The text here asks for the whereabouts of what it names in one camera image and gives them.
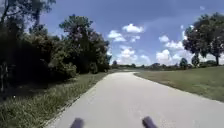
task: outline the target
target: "lawn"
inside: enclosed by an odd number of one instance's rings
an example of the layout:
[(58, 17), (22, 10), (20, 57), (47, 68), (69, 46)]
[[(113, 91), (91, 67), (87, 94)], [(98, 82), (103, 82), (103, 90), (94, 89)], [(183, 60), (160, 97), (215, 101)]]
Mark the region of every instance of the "lawn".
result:
[(80, 75), (27, 98), (0, 104), (0, 128), (41, 128), (107, 73)]
[(224, 67), (182, 71), (143, 71), (135, 75), (224, 102)]

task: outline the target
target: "tree line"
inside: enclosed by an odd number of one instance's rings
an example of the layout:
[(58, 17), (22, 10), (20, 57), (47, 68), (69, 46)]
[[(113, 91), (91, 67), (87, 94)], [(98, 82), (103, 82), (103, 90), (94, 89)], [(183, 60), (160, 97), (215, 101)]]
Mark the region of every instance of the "tree line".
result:
[(40, 15), (51, 11), (55, 0), (4, 0), (0, 17), (1, 92), (7, 85), (54, 82), (76, 73), (109, 69), (109, 42), (87, 17), (71, 15), (59, 27), (65, 34), (51, 35)]
[[(194, 54), (191, 64), (186, 58), (182, 58), (179, 64), (164, 65), (154, 63), (150, 66), (139, 66), (137, 68), (150, 69), (150, 70), (181, 70), (191, 68), (205, 68), (211, 66), (219, 66), (219, 58), (224, 53), (224, 15), (214, 13), (211, 15), (201, 15), (192, 26), (188, 27), (185, 31), (186, 39), (183, 40), (185, 50)], [(208, 60), (200, 62), (199, 55), (206, 57), (208, 54), (215, 57), (215, 61)], [(112, 68), (136, 68), (131, 65), (117, 65), (114, 61)]]

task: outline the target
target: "blue sky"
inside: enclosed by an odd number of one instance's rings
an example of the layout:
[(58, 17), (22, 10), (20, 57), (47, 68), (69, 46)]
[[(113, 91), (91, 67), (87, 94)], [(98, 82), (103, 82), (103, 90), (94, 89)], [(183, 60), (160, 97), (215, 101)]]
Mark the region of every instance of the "blue sky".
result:
[[(87, 16), (110, 41), (108, 54), (120, 64), (175, 64), (193, 56), (182, 46), (184, 30), (201, 14), (224, 12), (223, 0), (57, 0), (41, 23), (61, 35), (58, 25), (69, 15)], [(214, 59), (212, 56), (201, 60)]]

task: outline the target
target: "tree canopy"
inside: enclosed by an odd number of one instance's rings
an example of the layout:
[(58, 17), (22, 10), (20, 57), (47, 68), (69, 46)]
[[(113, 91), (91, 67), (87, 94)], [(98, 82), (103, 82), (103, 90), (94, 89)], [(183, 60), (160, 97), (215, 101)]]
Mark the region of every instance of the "tree canopy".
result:
[(187, 39), (183, 41), (186, 50), (206, 57), (212, 54), (219, 65), (219, 57), (224, 51), (224, 16), (219, 13), (202, 15), (194, 27), (186, 30)]

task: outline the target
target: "tree trunk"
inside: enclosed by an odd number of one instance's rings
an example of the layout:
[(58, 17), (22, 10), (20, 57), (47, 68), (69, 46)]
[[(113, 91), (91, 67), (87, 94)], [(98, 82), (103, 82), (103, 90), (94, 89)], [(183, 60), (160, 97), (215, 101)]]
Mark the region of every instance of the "tree trunk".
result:
[(215, 60), (216, 60), (216, 66), (219, 66), (219, 56), (216, 56)]

